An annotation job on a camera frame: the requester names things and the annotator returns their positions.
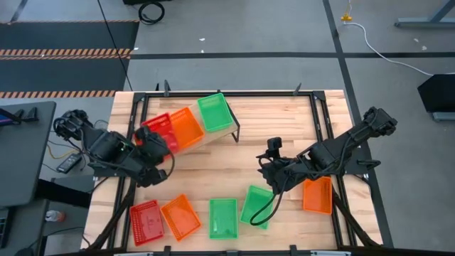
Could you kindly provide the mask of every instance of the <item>green basket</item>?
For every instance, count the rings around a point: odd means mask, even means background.
[[[247,198],[245,199],[245,204],[243,205],[242,215],[240,221],[243,223],[250,224],[251,217],[264,207],[270,199],[273,197],[273,193],[267,189],[259,188],[256,186],[250,186],[248,189]],[[265,210],[263,210],[255,219],[255,222],[264,220],[272,211],[271,203]],[[267,229],[269,222],[259,225],[262,229]]]
[[[204,127],[208,132],[226,129],[232,124],[232,116],[222,93],[200,98],[198,105]]]
[[[237,239],[239,223],[237,221],[237,199],[210,199],[210,239]]]

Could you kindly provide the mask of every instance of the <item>gray floor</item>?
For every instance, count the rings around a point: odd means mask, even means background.
[[[136,18],[121,0],[101,0],[108,19]],[[369,52],[359,28],[339,22],[344,0],[330,0],[345,52]],[[398,17],[428,16],[443,1],[353,0],[353,18],[368,30],[382,52],[455,51],[455,30],[400,29]],[[13,15],[19,1],[0,3],[0,21]],[[164,2],[166,16],[155,26],[140,25],[135,53],[334,52],[328,22],[319,0],[174,0]],[[452,11],[449,16],[455,17]],[[19,20],[99,20],[95,0],[28,0]],[[403,59],[430,73],[455,72],[454,58]],[[347,59],[361,112],[383,107],[398,120],[391,137],[372,139],[370,148],[382,165],[377,174],[395,247],[455,251],[455,194],[451,170],[455,124],[435,123],[424,111],[416,88],[427,79],[382,59]],[[227,58],[131,60],[135,90],[153,90],[167,79],[172,90],[203,89],[345,89],[338,61],[331,58]],[[0,100],[0,105],[24,100]],[[90,119],[109,117],[112,99],[55,99],[56,116],[84,109]],[[56,154],[66,152],[53,146]],[[56,166],[46,156],[46,163]],[[70,175],[91,174],[91,170]],[[42,170],[43,178],[59,176]],[[80,234],[49,240],[52,253],[75,251]]]

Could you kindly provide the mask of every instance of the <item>black metal frame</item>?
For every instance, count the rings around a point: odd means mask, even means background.
[[[175,92],[175,91],[170,91],[170,87],[165,86],[164,92],[135,92],[134,93],[134,100],[132,104],[132,111],[131,111],[131,117],[129,120],[129,127],[128,127],[128,138],[131,139],[132,134],[134,132],[134,123],[136,121],[136,115],[137,115],[137,107],[138,103],[140,101],[143,101],[142,105],[142,113],[141,113],[141,122],[145,121],[146,115],[147,115],[147,110],[149,106],[149,100],[150,98],[153,97],[207,97],[210,95],[213,95],[215,93],[219,93],[220,91],[202,91],[202,92]],[[314,120],[314,125],[315,125],[315,131],[316,131],[316,138],[318,139],[319,142],[323,140],[323,135],[321,131],[321,123],[319,121],[319,115],[318,115],[318,110],[316,106],[316,100],[319,100],[321,102],[322,106],[322,111],[323,111],[323,117],[324,117],[324,123],[325,127],[327,130],[327,135],[329,138],[333,138],[333,129],[331,126],[331,121],[328,113],[328,106],[326,103],[326,96],[324,91],[299,91],[299,88],[297,88],[295,91],[292,90],[276,90],[276,91],[223,91],[224,96],[226,97],[289,97],[289,96],[306,96],[309,97],[310,99],[310,104],[311,104],[311,113],[313,115],[313,120]],[[240,124],[237,121],[237,118],[235,118],[235,115],[233,114],[232,110],[230,109],[230,112],[234,118],[235,123],[238,125],[239,129],[237,130],[237,134],[232,136],[234,137],[234,140],[238,142],[239,139],[239,132],[240,132]],[[340,193],[340,198],[343,201],[343,203],[348,207],[348,200],[347,200],[347,195],[346,195],[346,188],[344,186],[344,182],[342,177],[337,177],[337,185],[339,188],[339,193]],[[370,189],[372,190],[372,194],[374,193],[379,193],[379,191],[373,191],[373,190],[378,190],[378,185],[377,185],[377,180],[370,179],[370,183],[376,183],[376,186],[371,186]],[[122,199],[122,194],[123,194],[123,189],[124,188],[124,177],[121,177],[119,180],[119,186],[117,188],[117,195],[116,195],[116,200],[114,203],[114,212],[116,209],[118,209],[119,204],[121,203]],[[128,237],[129,237],[129,229],[130,229],[130,220],[129,220],[129,207],[125,211],[126,212],[126,218],[123,226],[123,233],[122,233],[122,245],[121,249],[126,250],[127,249],[127,243],[128,243]],[[339,223],[339,218],[338,218],[338,212],[336,210],[336,207],[333,206],[333,213],[332,213],[332,222],[333,222],[333,231],[334,235],[336,238],[336,245],[337,248],[340,249],[344,247],[345,245],[343,244],[343,237],[341,235],[341,227]],[[385,224],[386,226],[382,226],[382,223],[378,221],[378,225],[380,226],[381,230],[386,229],[387,232],[389,232],[389,227],[387,226],[387,223]],[[355,235],[354,232],[349,225],[349,223],[346,222],[346,226],[348,228],[348,237],[350,241],[351,246],[356,246],[356,240],[355,240]],[[114,248],[114,241],[115,241],[115,232],[116,230],[114,229],[111,233],[111,236],[109,237],[109,242],[108,242],[108,249]],[[165,250],[163,252],[154,252],[154,255],[168,255],[170,252],[170,247],[165,247]],[[237,255],[240,251],[220,251],[220,252],[172,252],[172,255]],[[296,245],[290,245],[290,250],[280,250],[280,251],[242,251],[242,255],[298,255],[301,253],[310,253],[310,250],[297,250]]]

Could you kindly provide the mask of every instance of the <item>red basket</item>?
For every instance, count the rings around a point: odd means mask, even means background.
[[[131,224],[136,246],[162,238],[164,236],[163,222],[156,200],[132,206],[129,209]]]
[[[171,117],[168,113],[159,115],[153,119],[142,123],[150,128],[151,131],[160,134],[166,141],[168,148],[172,153],[178,151],[178,142],[171,123]]]

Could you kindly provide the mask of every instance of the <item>yellow object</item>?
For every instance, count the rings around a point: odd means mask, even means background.
[[[349,16],[348,13],[344,13],[343,17],[341,17],[342,21],[352,21],[353,17]]]
[[[54,156],[54,155],[52,154],[52,151],[50,150],[49,144],[48,144],[47,146],[48,146],[48,151],[49,151],[50,157],[52,157],[53,159],[62,159],[63,157],[65,157],[65,156],[67,156],[67,155],[69,155],[69,154],[71,154],[71,153],[73,153],[73,152],[76,152],[76,150],[71,150],[71,151],[69,151],[69,152],[67,152],[67,153],[64,153],[64,154],[61,155],[61,156]]]

